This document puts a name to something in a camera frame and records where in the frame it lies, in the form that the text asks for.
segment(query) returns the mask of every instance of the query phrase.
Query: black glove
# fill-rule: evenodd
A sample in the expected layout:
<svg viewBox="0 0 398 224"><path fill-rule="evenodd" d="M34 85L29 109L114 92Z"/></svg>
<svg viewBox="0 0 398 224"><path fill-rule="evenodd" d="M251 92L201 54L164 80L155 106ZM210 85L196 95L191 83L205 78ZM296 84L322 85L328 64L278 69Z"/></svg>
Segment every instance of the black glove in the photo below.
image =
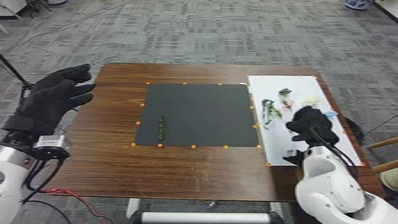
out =
<svg viewBox="0 0 398 224"><path fill-rule="evenodd" d="M91 80L91 65L84 64L77 67L70 67L54 72L34 84L34 88L31 90L31 95L40 92L43 89L52 88L56 85L63 83L65 80L72 80L75 83L84 83ZM88 93L93 90L93 85L84 85L77 87L75 91Z"/></svg>
<svg viewBox="0 0 398 224"><path fill-rule="evenodd" d="M287 123L289 129L299 133L294 141L306 141L310 147L321 146L322 142L317 140L315 133L335 146L340 142L340 137L333 132L333 122L321 110L306 106L296 113L294 121Z"/></svg>
<svg viewBox="0 0 398 224"><path fill-rule="evenodd" d="M90 65L82 65L52 73L38 82L4 125L11 134L34 137L54 134L66 112L93 100L95 85L77 86L90 79Z"/></svg>

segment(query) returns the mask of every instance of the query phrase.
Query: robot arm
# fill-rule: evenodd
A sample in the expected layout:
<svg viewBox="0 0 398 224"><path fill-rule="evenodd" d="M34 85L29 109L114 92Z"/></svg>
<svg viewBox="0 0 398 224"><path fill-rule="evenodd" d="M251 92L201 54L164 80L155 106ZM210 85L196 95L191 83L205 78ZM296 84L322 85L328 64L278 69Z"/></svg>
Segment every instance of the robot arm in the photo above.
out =
<svg viewBox="0 0 398 224"><path fill-rule="evenodd" d="M93 100L95 85L79 83L91 80L90 65L54 72L36 83L31 95L4 125L10 132L0 142L0 222L13 222L24 203L36 193L43 193L31 181L52 159L59 160L54 175L70 157L65 136L52 136L66 112ZM33 193L24 197L22 188Z"/></svg>
<svg viewBox="0 0 398 224"><path fill-rule="evenodd" d="M398 210L363 191L352 176L356 172L335 148L340 139L321 110L303 108L287 127L299 133L294 141L305 140L310 144L308 151L297 157L303 160L299 164L305 170L305 178L296 188L303 210L324 224L397 223Z"/></svg>
<svg viewBox="0 0 398 224"><path fill-rule="evenodd" d="M34 158L15 148L0 146L0 220L10 224L22 207L22 185Z"/></svg>
<svg viewBox="0 0 398 224"><path fill-rule="evenodd" d="M324 224L393 224L398 211L363 191L340 158L326 147L313 147L303 163L305 178L296 194L303 210Z"/></svg>

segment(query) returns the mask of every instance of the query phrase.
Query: wooden table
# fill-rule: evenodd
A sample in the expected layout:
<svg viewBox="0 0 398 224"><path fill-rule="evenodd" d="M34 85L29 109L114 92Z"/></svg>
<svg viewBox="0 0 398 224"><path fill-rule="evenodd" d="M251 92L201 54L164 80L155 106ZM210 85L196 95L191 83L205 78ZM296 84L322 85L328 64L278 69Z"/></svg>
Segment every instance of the wooden table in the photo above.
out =
<svg viewBox="0 0 398 224"><path fill-rule="evenodd" d="M335 110L336 101L317 70L258 65L109 64L95 100L82 107L68 137L72 158L50 186L82 196L296 201L301 169L267 167L262 148L134 146L150 83L248 83L248 75L312 75ZM352 131L342 120L363 161ZM360 168L365 190L383 195L377 177Z"/></svg>

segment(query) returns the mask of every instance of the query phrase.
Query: gray carpet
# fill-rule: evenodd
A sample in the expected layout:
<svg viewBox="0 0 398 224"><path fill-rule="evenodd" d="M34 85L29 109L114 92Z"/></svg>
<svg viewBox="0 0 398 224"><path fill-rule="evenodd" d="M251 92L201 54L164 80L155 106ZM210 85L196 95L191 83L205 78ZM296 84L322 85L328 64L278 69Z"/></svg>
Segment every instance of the gray carpet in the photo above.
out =
<svg viewBox="0 0 398 224"><path fill-rule="evenodd" d="M74 65L106 63L310 65L326 78L345 116L365 131L398 112L398 26L372 7L351 11L342 0L72 0L34 19L0 21L0 49L27 79ZM0 123L17 108L20 84L0 69ZM70 125L74 114L63 122ZM368 135L368 143L398 136L398 119ZM368 154L372 164L398 159L397 147ZM98 223L74 199L43 196L75 223ZM91 199L125 223L127 199ZM207 209L203 202L150 201L150 208ZM269 206L235 204L230 210ZM63 223L42 205L20 223Z"/></svg>

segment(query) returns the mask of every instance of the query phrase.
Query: black pad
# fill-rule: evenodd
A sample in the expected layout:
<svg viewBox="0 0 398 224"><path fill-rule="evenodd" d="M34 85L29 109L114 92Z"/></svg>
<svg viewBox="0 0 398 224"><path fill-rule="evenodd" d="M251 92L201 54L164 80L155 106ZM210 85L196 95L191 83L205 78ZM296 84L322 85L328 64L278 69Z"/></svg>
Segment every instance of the black pad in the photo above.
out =
<svg viewBox="0 0 398 224"><path fill-rule="evenodd" d="M164 116L164 141L159 140ZM255 147L258 134L246 85L152 84L136 143Z"/></svg>

